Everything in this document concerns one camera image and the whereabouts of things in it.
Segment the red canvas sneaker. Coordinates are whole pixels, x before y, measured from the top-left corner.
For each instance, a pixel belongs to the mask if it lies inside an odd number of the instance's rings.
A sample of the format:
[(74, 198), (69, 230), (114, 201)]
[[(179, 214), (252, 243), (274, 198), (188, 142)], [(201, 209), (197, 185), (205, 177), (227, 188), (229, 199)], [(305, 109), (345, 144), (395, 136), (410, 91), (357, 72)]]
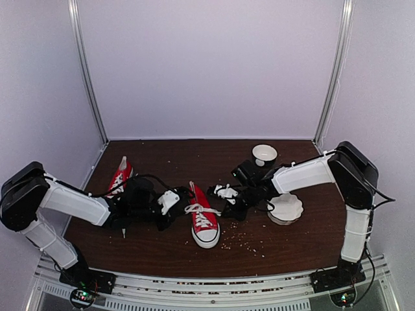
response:
[(127, 179), (131, 178), (134, 175), (134, 169), (127, 157), (124, 155), (117, 171), (113, 175), (112, 181), (110, 183), (109, 191), (110, 193), (106, 195), (108, 198), (113, 198), (115, 195), (122, 193), (125, 190), (125, 182)]
[(185, 214), (191, 215), (191, 233), (196, 244), (204, 249), (211, 249), (220, 239), (220, 224), (218, 217), (221, 212), (213, 209), (203, 190), (193, 181), (189, 182), (190, 191), (194, 197), (184, 209)]

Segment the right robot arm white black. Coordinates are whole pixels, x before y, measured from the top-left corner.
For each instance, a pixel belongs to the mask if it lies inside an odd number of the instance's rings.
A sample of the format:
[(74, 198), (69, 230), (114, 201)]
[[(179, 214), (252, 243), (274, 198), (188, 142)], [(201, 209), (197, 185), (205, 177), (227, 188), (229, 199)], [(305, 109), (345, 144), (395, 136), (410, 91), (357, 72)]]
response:
[(361, 272), (361, 259), (378, 207), (375, 196), (382, 196), (385, 203), (393, 201), (377, 189), (377, 167), (348, 141), (317, 157), (281, 165), (268, 172), (246, 160), (231, 173), (243, 190), (221, 194), (220, 189), (215, 189), (214, 193), (227, 200), (222, 217), (238, 221), (243, 221), (249, 208), (261, 201), (315, 185), (333, 183), (337, 186), (346, 208), (346, 227), (338, 264), (330, 271), (330, 276), (339, 286), (347, 285)]

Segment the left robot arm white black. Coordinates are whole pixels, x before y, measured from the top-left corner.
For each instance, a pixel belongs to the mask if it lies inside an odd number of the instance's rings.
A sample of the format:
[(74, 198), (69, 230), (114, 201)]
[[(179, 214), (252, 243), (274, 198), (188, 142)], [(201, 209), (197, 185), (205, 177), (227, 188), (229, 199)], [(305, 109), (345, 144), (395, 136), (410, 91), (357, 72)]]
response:
[(151, 174), (135, 175), (104, 194), (92, 194), (47, 174), (37, 161), (21, 169), (1, 187), (1, 222), (25, 235), (48, 254), (63, 276), (80, 288), (88, 287), (93, 273), (80, 250), (56, 234), (42, 216), (42, 209), (58, 211), (99, 227), (126, 229), (134, 222), (154, 222), (160, 231), (183, 213), (192, 192), (166, 186), (157, 193)]

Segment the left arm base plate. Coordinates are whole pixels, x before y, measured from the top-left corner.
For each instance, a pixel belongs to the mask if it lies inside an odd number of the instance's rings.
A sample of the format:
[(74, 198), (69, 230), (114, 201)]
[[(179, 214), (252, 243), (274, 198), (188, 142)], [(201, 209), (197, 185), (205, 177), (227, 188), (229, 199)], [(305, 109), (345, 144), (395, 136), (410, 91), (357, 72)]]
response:
[(96, 270), (63, 270), (59, 281), (91, 292), (111, 294), (116, 276), (113, 273)]

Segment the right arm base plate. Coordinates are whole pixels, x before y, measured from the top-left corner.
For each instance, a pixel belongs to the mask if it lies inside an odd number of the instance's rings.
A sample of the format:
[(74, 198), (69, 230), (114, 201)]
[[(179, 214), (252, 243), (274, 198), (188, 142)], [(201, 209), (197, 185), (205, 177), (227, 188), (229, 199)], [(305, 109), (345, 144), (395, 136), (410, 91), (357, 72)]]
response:
[(349, 271), (333, 268), (313, 272), (310, 274), (310, 280), (314, 293), (320, 293), (363, 282), (366, 280), (366, 276), (363, 271), (352, 275)]

